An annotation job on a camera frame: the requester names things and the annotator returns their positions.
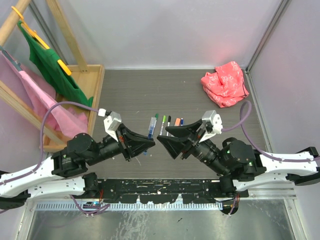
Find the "dark blue pen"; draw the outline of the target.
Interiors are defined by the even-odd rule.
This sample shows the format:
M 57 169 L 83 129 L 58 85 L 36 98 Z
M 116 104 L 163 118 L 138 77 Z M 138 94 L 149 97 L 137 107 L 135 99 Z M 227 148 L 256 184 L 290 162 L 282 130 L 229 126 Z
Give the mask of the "dark blue pen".
M 154 132 L 154 128 L 150 128 L 150 130 L 148 132 L 148 139 L 151 139 L 153 137 L 153 132 Z M 143 154 L 146 156 L 147 155 L 147 150 L 145 150 L 143 152 Z

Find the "orange highlighter cap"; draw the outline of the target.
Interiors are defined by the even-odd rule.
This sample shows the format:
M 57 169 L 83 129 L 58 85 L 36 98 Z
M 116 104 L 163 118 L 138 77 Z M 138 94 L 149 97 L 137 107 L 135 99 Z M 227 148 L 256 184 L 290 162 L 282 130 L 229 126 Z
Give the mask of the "orange highlighter cap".
M 180 118 L 176 118 L 174 126 L 177 127 L 177 126 L 180 126 L 180 124 L 181 124 L 181 119 Z

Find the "white pen with lime end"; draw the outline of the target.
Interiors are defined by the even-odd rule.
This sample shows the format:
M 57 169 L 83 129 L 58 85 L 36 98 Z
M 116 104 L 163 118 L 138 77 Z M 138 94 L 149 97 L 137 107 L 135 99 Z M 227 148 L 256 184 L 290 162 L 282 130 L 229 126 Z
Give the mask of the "white pen with lime end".
M 162 121 L 162 123 L 161 123 L 161 128 L 160 128 L 160 132 L 159 132 L 159 135 L 160 135 L 160 136 L 163 134 L 164 125 L 165 125 L 165 121 Z

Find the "clear pen cap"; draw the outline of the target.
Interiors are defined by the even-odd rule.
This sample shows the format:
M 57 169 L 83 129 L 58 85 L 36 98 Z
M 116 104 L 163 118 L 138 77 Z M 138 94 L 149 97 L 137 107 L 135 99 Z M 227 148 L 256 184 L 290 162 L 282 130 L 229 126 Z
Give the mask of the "clear pen cap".
M 155 116 L 151 117 L 150 124 L 149 124 L 149 129 L 148 129 L 148 130 L 150 130 L 150 128 L 155 128 L 156 123 L 154 123 L 154 118 L 155 118 Z

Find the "white pen with black end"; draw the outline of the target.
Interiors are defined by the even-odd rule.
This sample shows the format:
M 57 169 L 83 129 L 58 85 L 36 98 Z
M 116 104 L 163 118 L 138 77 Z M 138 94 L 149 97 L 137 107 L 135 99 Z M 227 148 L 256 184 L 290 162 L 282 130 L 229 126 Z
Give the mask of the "white pen with black end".
M 166 128 L 166 136 L 168 137 L 169 136 L 169 132 L 167 131 L 167 128 Z

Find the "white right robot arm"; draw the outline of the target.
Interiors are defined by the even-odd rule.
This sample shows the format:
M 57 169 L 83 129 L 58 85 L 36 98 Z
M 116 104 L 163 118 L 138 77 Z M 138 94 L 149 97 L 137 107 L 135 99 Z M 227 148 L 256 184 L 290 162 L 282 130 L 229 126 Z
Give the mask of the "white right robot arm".
M 158 135 L 157 140 L 176 159 L 194 156 L 219 177 L 219 192 L 225 197 L 250 188 L 272 183 L 292 182 L 308 186 L 320 181 L 320 168 L 315 162 L 303 162 L 312 157 L 311 150 L 293 154 L 291 162 L 277 161 L 270 153 L 262 154 L 245 142 L 227 138 L 219 149 L 210 139 L 222 132 L 221 119 L 198 120 L 184 126 L 168 126 L 170 136 Z

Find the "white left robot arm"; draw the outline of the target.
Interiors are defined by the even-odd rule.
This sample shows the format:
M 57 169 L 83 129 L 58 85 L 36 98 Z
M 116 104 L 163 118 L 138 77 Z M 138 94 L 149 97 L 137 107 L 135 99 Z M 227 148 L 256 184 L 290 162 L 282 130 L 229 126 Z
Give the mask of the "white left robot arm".
M 100 193 L 98 177 L 88 167 L 122 155 L 129 161 L 155 146 L 153 138 L 143 136 L 120 124 L 115 140 L 107 135 L 96 142 L 89 134 L 79 133 L 64 149 L 40 164 L 23 170 L 0 173 L 0 209 L 22 207 L 27 199 L 73 195 L 95 198 Z

